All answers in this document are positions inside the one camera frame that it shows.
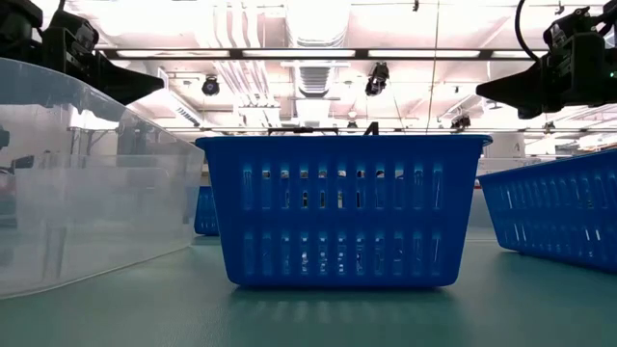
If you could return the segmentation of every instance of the basket handle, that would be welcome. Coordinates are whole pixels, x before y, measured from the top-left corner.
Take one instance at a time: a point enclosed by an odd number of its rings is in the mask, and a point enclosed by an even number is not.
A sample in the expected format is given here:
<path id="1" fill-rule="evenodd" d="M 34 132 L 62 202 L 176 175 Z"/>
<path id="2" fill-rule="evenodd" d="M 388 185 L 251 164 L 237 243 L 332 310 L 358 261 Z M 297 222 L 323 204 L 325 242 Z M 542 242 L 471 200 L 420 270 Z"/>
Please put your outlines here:
<path id="1" fill-rule="evenodd" d="M 338 128 L 314 128 L 310 126 L 300 126 L 295 128 L 268 128 L 268 136 L 272 135 L 273 132 L 293 132 L 294 134 L 308 134 L 313 132 L 334 132 L 338 135 Z"/>
<path id="2" fill-rule="evenodd" d="M 370 125 L 368 125 L 368 127 L 366 128 L 366 131 L 364 131 L 364 136 L 366 135 L 379 135 L 379 123 L 377 121 L 372 121 Z"/>
<path id="3" fill-rule="evenodd" d="M 272 135 L 273 132 L 293 132 L 294 134 L 307 134 L 307 133 L 313 133 L 315 131 L 318 132 L 326 132 L 326 131 L 332 131 L 334 132 L 336 135 L 338 135 L 338 128 L 337 127 L 331 127 L 331 128 L 313 128 L 310 126 L 300 126 L 300 127 L 294 127 L 294 128 L 268 128 L 268 136 Z M 364 135 L 379 135 L 379 122 L 374 121 L 372 122 L 370 125 L 368 125 L 368 127 L 366 128 L 366 131 L 364 131 Z"/>

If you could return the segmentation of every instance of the table surface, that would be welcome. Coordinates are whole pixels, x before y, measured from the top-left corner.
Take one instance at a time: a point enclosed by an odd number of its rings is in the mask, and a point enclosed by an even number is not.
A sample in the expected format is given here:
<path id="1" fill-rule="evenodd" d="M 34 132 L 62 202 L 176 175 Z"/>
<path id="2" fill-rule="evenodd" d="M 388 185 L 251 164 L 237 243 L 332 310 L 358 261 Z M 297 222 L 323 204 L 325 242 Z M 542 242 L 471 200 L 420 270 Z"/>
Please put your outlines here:
<path id="1" fill-rule="evenodd" d="M 422 291 L 248 290 L 217 239 L 0 301 L 0 346 L 615 346 L 617 277 L 469 239 Z"/>

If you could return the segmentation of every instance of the ceiling beam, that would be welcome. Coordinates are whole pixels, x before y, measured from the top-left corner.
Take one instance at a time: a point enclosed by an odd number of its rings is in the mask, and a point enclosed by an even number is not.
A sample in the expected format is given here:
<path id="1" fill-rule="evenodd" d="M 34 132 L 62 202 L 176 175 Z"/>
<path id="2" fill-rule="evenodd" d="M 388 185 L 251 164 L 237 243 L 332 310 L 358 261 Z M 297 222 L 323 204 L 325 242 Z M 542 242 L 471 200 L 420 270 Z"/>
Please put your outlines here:
<path id="1" fill-rule="evenodd" d="M 108 48 L 111 61 L 416 61 L 531 62 L 517 49 L 466 48 Z"/>

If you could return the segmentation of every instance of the fluorescent light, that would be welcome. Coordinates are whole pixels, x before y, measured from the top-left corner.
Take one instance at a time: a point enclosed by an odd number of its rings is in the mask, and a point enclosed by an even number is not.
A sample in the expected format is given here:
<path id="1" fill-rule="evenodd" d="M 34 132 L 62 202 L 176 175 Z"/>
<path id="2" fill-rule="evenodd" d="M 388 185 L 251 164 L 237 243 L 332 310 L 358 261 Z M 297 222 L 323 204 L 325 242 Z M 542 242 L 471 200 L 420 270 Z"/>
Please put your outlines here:
<path id="1" fill-rule="evenodd" d="M 351 58 L 356 55 L 353 49 L 255 49 L 243 50 L 245 57 L 332 57 Z"/>
<path id="2" fill-rule="evenodd" d="M 372 58 L 477 58 L 479 50 L 430 50 L 430 49 L 372 49 L 368 51 Z"/>
<path id="3" fill-rule="evenodd" d="M 344 62 L 281 62 L 281 67 L 350 67 L 351 64 Z"/>
<path id="4" fill-rule="evenodd" d="M 547 54 L 549 51 L 533 51 L 538 57 L 542 57 Z M 493 52 L 492 58 L 529 58 L 527 53 L 524 51 L 495 51 Z"/>
<path id="5" fill-rule="evenodd" d="M 193 58 L 215 57 L 227 58 L 227 50 L 119 50 L 118 55 L 123 58 Z"/>

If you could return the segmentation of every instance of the ceiling duct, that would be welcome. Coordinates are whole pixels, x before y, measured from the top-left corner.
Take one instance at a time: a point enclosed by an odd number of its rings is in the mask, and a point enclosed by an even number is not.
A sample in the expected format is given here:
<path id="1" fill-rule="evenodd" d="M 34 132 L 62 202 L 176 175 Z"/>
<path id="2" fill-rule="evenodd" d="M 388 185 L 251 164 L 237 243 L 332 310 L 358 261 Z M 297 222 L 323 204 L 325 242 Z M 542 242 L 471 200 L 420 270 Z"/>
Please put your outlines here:
<path id="1" fill-rule="evenodd" d="M 342 47 L 350 9 L 349 0 L 289 0 L 285 18 L 289 46 L 321 49 Z M 304 64 L 293 68 L 296 96 L 326 96 L 335 80 L 335 67 L 328 67 L 327 63 L 332 62 L 318 62 L 319 67 Z M 330 101 L 296 101 L 296 112 L 302 122 L 324 120 L 329 109 Z"/>

